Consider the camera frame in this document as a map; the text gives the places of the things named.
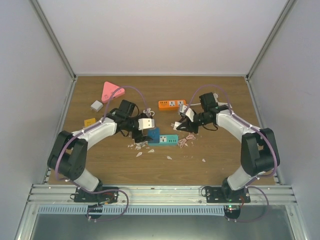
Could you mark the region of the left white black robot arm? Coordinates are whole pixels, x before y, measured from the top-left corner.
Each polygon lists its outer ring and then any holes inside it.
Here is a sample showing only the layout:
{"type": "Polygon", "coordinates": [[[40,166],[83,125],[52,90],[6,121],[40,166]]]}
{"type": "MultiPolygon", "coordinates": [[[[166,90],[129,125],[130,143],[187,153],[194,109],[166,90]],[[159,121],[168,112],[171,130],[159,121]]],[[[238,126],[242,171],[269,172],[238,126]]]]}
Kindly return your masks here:
{"type": "Polygon", "coordinates": [[[117,133],[131,134],[136,144],[151,140],[143,131],[154,128],[155,120],[148,112],[132,116],[136,106],[133,102],[122,100],[118,108],[105,113],[93,125],[74,132],[61,131],[48,157],[47,166],[83,189],[90,201],[101,200],[102,182],[86,169],[87,152],[95,144],[117,133]]]}

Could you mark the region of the blue cube adapter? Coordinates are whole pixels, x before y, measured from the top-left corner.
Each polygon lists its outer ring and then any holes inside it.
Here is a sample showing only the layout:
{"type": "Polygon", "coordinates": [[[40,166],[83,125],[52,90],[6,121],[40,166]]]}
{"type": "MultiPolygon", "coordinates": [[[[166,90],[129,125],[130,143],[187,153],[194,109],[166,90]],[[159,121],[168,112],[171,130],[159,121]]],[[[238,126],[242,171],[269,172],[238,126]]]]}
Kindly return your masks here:
{"type": "Polygon", "coordinates": [[[159,144],[160,143],[160,129],[158,127],[149,129],[147,136],[151,139],[148,140],[148,144],[159,144]]]}

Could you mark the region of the teal power strip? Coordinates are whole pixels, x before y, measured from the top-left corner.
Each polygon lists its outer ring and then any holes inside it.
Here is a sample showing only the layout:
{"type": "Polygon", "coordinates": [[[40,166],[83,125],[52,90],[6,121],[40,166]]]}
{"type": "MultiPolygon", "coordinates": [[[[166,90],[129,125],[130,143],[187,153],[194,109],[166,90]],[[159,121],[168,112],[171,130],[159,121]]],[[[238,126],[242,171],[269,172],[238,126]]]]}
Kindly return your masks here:
{"type": "Polygon", "coordinates": [[[153,147],[176,146],[178,141],[177,134],[161,134],[158,142],[148,142],[148,145],[153,147]]]}

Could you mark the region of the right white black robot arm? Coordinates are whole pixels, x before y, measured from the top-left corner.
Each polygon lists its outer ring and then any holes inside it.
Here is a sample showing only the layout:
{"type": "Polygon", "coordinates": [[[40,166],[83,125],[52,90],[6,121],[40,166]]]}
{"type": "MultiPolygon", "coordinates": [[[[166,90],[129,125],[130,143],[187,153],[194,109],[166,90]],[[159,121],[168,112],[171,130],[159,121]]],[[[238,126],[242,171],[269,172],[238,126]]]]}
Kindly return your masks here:
{"type": "Polygon", "coordinates": [[[177,131],[198,133],[199,127],[213,124],[227,130],[241,143],[240,167],[225,178],[221,196],[228,203],[234,202],[245,192],[245,187],[260,177],[272,176],[280,165],[274,132],[258,128],[239,117],[229,103],[216,100],[212,92],[199,97],[202,112],[196,113],[189,105],[180,103],[181,120],[174,124],[177,131]]]}

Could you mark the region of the pink triangular socket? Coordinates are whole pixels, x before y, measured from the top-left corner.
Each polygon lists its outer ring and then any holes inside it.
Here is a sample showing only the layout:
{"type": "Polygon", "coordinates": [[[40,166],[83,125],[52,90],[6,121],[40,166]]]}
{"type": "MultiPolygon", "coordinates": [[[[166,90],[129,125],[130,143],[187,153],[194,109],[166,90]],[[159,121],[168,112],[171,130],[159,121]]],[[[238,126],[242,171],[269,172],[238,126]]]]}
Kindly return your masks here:
{"type": "MultiPolygon", "coordinates": [[[[111,98],[111,95],[114,93],[115,90],[117,90],[119,88],[118,85],[115,85],[111,82],[104,82],[103,84],[103,88],[102,88],[102,94],[101,94],[101,101],[103,104],[106,104],[109,99],[111,98]]],[[[122,95],[125,94],[125,90],[123,88],[119,89],[114,95],[113,95],[113,99],[114,98],[118,98],[122,95]]]]}

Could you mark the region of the white plug adapter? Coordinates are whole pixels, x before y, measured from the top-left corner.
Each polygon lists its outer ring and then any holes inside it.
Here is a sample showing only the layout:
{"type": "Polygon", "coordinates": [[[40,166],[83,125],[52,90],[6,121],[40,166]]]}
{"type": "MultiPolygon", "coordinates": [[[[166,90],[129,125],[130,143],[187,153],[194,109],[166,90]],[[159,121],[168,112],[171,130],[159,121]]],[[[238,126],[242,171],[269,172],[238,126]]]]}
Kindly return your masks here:
{"type": "Polygon", "coordinates": [[[104,104],[98,100],[93,102],[90,106],[90,109],[95,112],[99,112],[103,108],[104,104]]]}

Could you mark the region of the orange power strip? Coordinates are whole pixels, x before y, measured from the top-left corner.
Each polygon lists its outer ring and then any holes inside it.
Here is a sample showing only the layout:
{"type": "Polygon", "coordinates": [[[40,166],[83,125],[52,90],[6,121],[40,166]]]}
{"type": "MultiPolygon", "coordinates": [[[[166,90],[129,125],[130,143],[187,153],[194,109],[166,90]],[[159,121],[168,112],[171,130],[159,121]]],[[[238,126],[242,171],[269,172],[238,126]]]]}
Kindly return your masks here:
{"type": "Polygon", "coordinates": [[[174,111],[178,110],[180,106],[186,105],[184,99],[181,100],[160,100],[158,101],[158,109],[160,111],[174,111]]]}

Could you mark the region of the yellow cube adapter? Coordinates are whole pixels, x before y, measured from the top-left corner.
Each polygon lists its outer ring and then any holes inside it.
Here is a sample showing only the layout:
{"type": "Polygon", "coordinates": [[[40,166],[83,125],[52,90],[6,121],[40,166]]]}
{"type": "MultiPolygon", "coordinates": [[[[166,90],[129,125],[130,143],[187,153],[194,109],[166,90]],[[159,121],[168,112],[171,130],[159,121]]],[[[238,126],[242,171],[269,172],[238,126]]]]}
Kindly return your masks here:
{"type": "Polygon", "coordinates": [[[96,123],[96,119],[95,118],[90,118],[90,119],[85,119],[84,120],[84,127],[87,128],[91,125],[94,125],[96,123]]]}

